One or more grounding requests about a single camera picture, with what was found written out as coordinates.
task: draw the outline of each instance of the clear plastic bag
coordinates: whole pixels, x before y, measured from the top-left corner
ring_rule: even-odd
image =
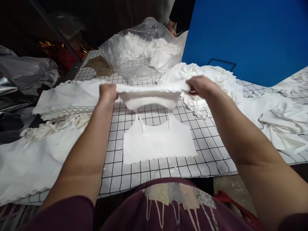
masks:
[[[160,77],[164,70],[181,62],[187,32],[174,37],[168,29],[149,17],[130,29],[113,35],[99,49],[116,73],[129,84]]]

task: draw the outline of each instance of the blue board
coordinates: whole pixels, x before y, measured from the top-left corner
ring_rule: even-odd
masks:
[[[182,62],[271,87],[308,66],[308,1],[196,0]]]

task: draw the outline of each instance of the hand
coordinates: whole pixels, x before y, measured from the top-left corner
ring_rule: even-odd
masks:
[[[116,92],[115,83],[105,83],[99,86],[99,100],[100,102],[112,103],[118,98],[118,93]]]
[[[199,95],[201,98],[206,98],[206,96],[211,93],[222,92],[216,83],[205,76],[192,77],[186,80],[186,83],[191,87],[191,91],[195,91],[190,94]]]
[[[171,34],[174,35],[174,37],[176,37],[176,32],[173,28],[169,28],[168,30],[171,32]]]

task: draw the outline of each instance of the table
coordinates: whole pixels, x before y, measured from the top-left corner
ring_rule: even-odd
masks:
[[[95,78],[93,77],[96,74],[94,69],[84,66],[89,59],[99,55],[101,55],[99,50],[88,53],[75,80],[85,81]],[[144,84],[138,84],[137,86],[155,85],[156,78],[157,76],[153,76],[152,80]],[[102,76],[100,79],[105,79],[113,83],[127,84],[123,76],[116,73],[112,76]],[[256,92],[265,93],[272,91],[270,88],[242,80],[238,80],[237,83],[244,87],[243,94],[245,97]],[[300,104],[308,104],[308,90],[303,90],[302,92],[301,95],[293,98],[293,100]],[[190,127],[198,156],[161,158],[131,165],[123,165],[123,133],[134,123],[135,113],[129,110],[121,99],[118,99],[113,110],[107,155],[98,197],[103,198],[125,192],[144,182],[162,177],[192,178],[237,174],[235,164],[221,141],[210,111],[208,111],[208,108],[202,110],[206,110],[209,113],[209,118],[205,121],[195,117],[185,107],[183,100],[180,99],[176,108],[172,111],[173,115],[179,121]],[[146,125],[160,125],[167,120],[167,109],[160,105],[144,106],[139,109],[139,113]],[[282,152],[279,153],[289,165],[308,162],[307,150],[295,154],[292,157]],[[34,195],[21,198],[16,203],[41,205],[48,192],[49,190],[38,192]]]

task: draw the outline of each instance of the white crop top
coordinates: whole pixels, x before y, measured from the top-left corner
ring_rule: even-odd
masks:
[[[172,114],[168,121],[157,126],[143,124],[136,119],[124,133],[123,164],[166,158],[198,155],[188,126],[179,122]]]
[[[175,108],[181,93],[189,92],[190,86],[185,81],[153,87],[117,84],[116,91],[130,110],[136,110],[148,104],[160,104],[172,110]]]

